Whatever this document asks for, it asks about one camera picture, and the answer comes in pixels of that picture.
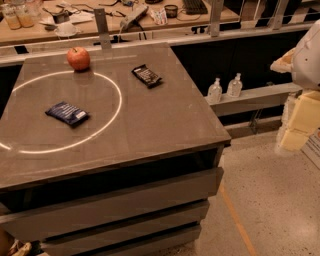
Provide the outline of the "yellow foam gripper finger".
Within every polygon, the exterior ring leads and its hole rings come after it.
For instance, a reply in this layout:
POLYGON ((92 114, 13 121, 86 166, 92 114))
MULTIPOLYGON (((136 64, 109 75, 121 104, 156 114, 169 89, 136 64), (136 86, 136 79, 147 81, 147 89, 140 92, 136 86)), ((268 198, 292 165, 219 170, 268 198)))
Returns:
POLYGON ((320 127, 320 92, 290 94, 281 117, 282 125, 276 136, 275 152, 290 154, 299 151, 320 127))

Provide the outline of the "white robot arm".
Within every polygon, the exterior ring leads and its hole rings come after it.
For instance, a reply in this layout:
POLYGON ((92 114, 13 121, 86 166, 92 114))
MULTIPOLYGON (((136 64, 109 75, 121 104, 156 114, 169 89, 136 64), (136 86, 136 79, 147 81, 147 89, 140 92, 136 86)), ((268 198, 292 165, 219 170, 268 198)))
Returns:
POLYGON ((274 61, 271 70, 290 72, 303 92, 288 98, 277 135, 279 151, 300 150, 320 127, 320 20, 313 23, 298 44, 274 61))

